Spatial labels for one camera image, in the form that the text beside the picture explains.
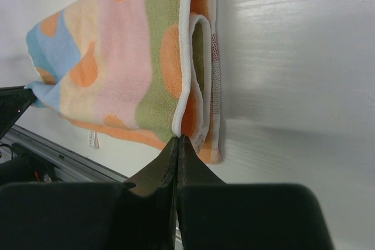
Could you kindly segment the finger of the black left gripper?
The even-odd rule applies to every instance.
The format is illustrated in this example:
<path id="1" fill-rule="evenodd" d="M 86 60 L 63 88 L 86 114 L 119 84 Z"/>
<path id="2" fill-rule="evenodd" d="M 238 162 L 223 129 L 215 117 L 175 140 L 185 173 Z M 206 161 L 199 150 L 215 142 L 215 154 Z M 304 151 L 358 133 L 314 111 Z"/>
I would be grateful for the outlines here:
<path id="1" fill-rule="evenodd" d="M 12 128 L 22 114 L 36 101 L 25 86 L 4 87 L 0 90 L 0 138 Z"/>

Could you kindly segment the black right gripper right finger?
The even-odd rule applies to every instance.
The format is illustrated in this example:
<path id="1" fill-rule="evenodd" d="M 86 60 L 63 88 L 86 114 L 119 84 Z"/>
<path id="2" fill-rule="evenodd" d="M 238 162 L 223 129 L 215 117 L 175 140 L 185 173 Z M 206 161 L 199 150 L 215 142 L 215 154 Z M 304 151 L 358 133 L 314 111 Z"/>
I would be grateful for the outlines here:
<path id="1" fill-rule="evenodd" d="M 227 184 L 182 136 L 177 211 L 185 249 L 333 249 L 316 196 L 300 184 Z"/>

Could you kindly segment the orange patterned towel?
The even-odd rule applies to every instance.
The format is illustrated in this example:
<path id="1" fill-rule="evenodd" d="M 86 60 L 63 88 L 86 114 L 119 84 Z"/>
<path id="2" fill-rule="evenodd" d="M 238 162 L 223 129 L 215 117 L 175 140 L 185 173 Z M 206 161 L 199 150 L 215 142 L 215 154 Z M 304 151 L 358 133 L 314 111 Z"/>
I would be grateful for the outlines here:
<path id="1" fill-rule="evenodd" d="M 73 125 L 162 149 L 186 135 L 218 164 L 216 0 L 78 0 L 36 24 L 26 45 L 37 106 Z"/>

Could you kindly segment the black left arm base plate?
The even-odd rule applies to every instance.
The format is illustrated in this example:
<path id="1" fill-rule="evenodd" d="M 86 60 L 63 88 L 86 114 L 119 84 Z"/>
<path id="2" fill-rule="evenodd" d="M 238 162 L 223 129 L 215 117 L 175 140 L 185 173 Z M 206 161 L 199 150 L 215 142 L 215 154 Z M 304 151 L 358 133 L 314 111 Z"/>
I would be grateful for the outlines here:
<path id="1" fill-rule="evenodd" d="M 55 165 L 19 143 L 1 144 L 1 185 L 56 182 Z"/>

